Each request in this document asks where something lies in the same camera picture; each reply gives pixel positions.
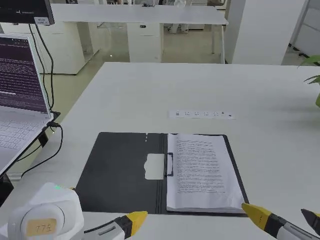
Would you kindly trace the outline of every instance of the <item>white wall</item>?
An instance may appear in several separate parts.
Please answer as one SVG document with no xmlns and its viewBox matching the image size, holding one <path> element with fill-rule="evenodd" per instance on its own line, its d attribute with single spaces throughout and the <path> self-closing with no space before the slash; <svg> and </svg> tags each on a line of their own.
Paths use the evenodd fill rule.
<svg viewBox="0 0 320 240">
<path fill-rule="evenodd" d="M 225 32 L 227 62 L 281 65 L 304 3 L 305 0 L 232 0 Z M 239 19 L 241 7 L 241 20 L 233 23 L 233 18 Z"/>
</svg>

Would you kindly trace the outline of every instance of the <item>black clipboard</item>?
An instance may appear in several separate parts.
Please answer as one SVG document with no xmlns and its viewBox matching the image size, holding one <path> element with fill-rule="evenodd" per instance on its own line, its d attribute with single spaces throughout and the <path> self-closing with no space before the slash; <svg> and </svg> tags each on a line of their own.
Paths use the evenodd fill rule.
<svg viewBox="0 0 320 240">
<path fill-rule="evenodd" d="M 249 203 L 228 138 L 223 136 L 246 203 Z M 83 169 L 76 192 L 84 212 L 204 215 L 246 217 L 243 213 L 167 211 L 168 134 L 100 132 Z M 163 180 L 145 179 L 148 154 L 165 154 Z"/>
</svg>

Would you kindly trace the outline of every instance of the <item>white laptop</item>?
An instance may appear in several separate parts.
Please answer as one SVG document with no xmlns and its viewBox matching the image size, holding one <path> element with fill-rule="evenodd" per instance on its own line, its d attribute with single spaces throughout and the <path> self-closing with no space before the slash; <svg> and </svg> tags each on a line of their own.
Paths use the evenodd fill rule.
<svg viewBox="0 0 320 240">
<path fill-rule="evenodd" d="M 0 176 L 52 120 L 28 37 L 0 34 Z"/>
</svg>

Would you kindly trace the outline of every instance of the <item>white robot part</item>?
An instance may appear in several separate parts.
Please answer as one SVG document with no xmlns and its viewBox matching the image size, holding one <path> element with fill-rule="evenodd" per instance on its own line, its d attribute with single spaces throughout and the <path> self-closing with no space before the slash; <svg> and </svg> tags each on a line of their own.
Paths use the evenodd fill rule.
<svg viewBox="0 0 320 240">
<path fill-rule="evenodd" d="M 8 224 L 0 228 L 0 240 L 80 240 L 84 217 L 75 191 L 46 183 Z"/>
</svg>

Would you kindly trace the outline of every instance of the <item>office desk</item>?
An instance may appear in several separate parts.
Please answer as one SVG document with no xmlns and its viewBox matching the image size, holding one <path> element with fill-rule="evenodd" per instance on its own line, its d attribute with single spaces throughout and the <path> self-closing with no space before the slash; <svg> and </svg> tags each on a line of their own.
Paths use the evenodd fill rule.
<svg viewBox="0 0 320 240">
<path fill-rule="evenodd" d="M 228 21 L 213 6 L 51 4 L 51 8 L 57 22 L 209 24 L 212 25 L 212 52 L 220 53 L 220 63 L 225 63 L 223 26 Z M 216 33 L 219 44 L 215 41 Z"/>
<path fill-rule="evenodd" d="M 28 172 L 0 208 L 0 226 L 45 182 L 75 187 L 99 132 L 226 134 L 252 204 L 313 233 L 300 209 L 320 212 L 318 67 L 105 63 L 62 121 L 61 152 Z M 170 119 L 169 110 L 226 111 L 234 120 Z M 33 164 L 56 152 L 56 131 Z M 92 186 L 108 191 L 108 186 Z M 111 213 L 84 213 L 85 228 Z M 248 218 L 149 215 L 135 240 L 272 239 Z"/>
</svg>

